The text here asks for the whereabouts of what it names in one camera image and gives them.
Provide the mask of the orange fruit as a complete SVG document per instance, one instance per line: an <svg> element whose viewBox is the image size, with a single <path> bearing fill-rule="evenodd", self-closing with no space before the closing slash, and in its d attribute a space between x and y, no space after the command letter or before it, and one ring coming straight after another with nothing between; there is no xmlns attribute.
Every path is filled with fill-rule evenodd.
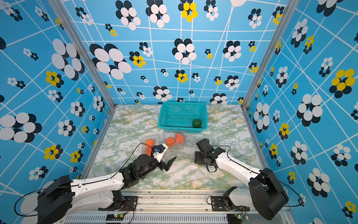
<svg viewBox="0 0 358 224"><path fill-rule="evenodd" d="M181 133L177 133L175 136L174 136L174 139L175 139L175 142L177 144L182 144L185 142L185 136Z"/></svg>
<svg viewBox="0 0 358 224"><path fill-rule="evenodd" d="M145 154L148 155L148 156L151 156L151 154L152 154L152 148L151 148L151 147L147 147L146 150L145 150Z"/></svg>
<svg viewBox="0 0 358 224"><path fill-rule="evenodd" d="M145 146L148 148L148 147L153 147L155 145L155 140L153 139L148 139L146 142L145 142Z"/></svg>
<svg viewBox="0 0 358 224"><path fill-rule="evenodd" d="M166 145L167 146L174 146L175 145L175 139L172 137L169 137L166 139Z"/></svg>

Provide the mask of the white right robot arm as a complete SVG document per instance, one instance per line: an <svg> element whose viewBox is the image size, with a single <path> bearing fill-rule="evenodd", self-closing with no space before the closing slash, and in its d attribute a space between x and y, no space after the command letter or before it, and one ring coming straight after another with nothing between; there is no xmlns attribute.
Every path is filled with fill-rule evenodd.
<svg viewBox="0 0 358 224"><path fill-rule="evenodd" d="M224 170L249 188L249 195L243 195L236 186L228 189L221 197L212 197L212 210L227 211L255 209L266 220L272 220L275 215L289 202L289 197L269 168L258 169L245 164L230 156L221 147L212 146L204 138L196 143L194 163L213 166L215 170Z"/></svg>

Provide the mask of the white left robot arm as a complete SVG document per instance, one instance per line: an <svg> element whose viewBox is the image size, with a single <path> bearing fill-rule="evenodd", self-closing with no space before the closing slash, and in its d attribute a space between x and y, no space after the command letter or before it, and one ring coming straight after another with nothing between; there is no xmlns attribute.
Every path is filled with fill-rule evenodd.
<svg viewBox="0 0 358 224"><path fill-rule="evenodd" d="M58 178L38 195L37 222L53 224L71 213L90 209L120 209L124 203L121 190L138 184L157 168L169 171L175 159L162 160L167 150L166 144L153 146L150 155L141 154L109 175L81 180L71 180L67 175Z"/></svg>

